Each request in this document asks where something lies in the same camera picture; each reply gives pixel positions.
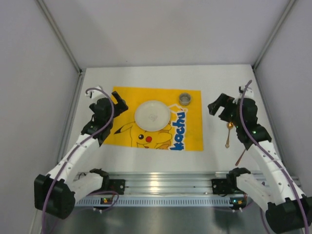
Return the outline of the copper spoon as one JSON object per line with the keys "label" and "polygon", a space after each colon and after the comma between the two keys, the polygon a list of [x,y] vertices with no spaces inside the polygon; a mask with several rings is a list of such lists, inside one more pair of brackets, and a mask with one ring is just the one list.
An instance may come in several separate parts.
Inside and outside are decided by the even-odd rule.
{"label": "copper spoon", "polygon": [[230,134],[231,134],[231,130],[233,129],[233,127],[234,127],[234,124],[232,122],[227,123],[228,135],[227,135],[227,139],[225,143],[225,148],[227,149],[230,147]]}

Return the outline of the white round plate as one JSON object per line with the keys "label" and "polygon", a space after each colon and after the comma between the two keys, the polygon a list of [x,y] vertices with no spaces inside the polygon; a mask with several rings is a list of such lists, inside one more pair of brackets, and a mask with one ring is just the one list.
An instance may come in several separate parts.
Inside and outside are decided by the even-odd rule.
{"label": "white round plate", "polygon": [[135,122],[147,132],[156,132],[165,128],[171,119],[169,107],[161,101],[150,100],[139,105],[135,111]]}

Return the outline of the copper fork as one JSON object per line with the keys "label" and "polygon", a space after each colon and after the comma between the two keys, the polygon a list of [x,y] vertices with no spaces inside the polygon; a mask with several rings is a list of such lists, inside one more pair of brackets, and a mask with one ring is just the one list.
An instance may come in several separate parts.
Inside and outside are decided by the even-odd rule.
{"label": "copper fork", "polygon": [[242,157],[244,156],[245,152],[246,152],[246,149],[244,149],[244,151],[242,152],[242,154],[239,156],[238,160],[237,160],[236,163],[235,163],[235,166],[238,166],[238,165],[240,164],[240,162],[241,162],[241,160],[242,160]]}

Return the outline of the small metal cup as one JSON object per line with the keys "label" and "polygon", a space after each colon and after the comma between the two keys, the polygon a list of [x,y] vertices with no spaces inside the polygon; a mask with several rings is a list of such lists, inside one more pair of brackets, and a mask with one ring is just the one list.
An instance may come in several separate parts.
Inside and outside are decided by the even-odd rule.
{"label": "small metal cup", "polygon": [[192,97],[189,93],[181,93],[178,97],[179,104],[188,106],[191,103]]}

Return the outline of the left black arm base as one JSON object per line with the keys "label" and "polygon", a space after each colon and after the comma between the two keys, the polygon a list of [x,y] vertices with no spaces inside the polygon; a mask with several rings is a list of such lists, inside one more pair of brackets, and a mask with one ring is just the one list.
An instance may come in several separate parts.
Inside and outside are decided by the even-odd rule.
{"label": "left black arm base", "polygon": [[105,181],[100,189],[97,192],[105,192],[105,191],[114,191],[119,195],[123,195],[125,191],[125,182],[124,179],[109,179]]}

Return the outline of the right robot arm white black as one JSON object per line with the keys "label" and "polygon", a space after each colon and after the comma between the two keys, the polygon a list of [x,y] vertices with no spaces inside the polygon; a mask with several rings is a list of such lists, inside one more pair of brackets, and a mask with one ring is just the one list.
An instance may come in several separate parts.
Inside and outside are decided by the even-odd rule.
{"label": "right robot arm white black", "polygon": [[296,185],[274,148],[265,127],[258,123],[258,107],[251,97],[235,99],[222,93],[208,105],[210,115],[218,109],[222,121],[232,123],[238,140],[257,163],[266,184],[261,184],[246,168],[230,170],[226,179],[233,191],[247,194],[265,213],[276,234],[308,229],[312,224],[312,198]]}

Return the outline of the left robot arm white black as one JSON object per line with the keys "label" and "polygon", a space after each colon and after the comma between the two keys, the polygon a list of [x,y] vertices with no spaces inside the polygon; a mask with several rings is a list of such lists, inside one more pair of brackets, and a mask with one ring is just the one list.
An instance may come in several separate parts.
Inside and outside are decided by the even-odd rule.
{"label": "left robot arm white black", "polygon": [[115,100],[100,86],[88,88],[85,93],[93,101],[89,106],[93,112],[91,120],[63,159],[34,181],[35,208],[60,219],[66,219],[76,203],[87,195],[108,190],[109,174],[102,169],[91,169],[80,179],[76,176],[109,136],[114,118],[129,109],[117,91],[112,92]]}

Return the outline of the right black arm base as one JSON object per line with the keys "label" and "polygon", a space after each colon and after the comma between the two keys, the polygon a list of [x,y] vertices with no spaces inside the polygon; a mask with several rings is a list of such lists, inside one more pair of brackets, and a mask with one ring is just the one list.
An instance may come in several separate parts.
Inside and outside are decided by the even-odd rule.
{"label": "right black arm base", "polygon": [[234,193],[227,179],[215,178],[211,180],[212,191],[214,195],[227,196]]}

